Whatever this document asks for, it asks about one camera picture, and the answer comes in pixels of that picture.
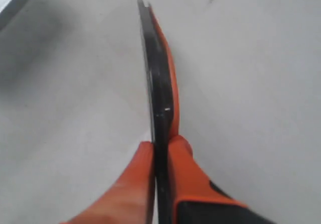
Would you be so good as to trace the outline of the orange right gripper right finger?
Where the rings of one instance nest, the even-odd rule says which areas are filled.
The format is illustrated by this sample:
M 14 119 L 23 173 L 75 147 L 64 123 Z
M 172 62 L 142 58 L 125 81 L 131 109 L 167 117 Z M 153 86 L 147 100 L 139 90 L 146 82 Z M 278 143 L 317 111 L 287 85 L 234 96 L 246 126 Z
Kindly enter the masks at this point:
M 168 168 L 173 223 L 253 223 L 253 214 L 246 205 L 213 188 L 194 160 L 190 144 L 180 135 L 169 142 Z

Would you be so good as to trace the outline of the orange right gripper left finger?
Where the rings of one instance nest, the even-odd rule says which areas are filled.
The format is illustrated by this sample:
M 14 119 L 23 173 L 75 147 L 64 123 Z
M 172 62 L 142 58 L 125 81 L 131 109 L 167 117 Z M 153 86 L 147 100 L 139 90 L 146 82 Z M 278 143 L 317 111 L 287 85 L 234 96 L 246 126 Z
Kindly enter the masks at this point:
M 66 223 L 152 223 L 154 150 L 141 142 L 115 183 L 92 205 Z

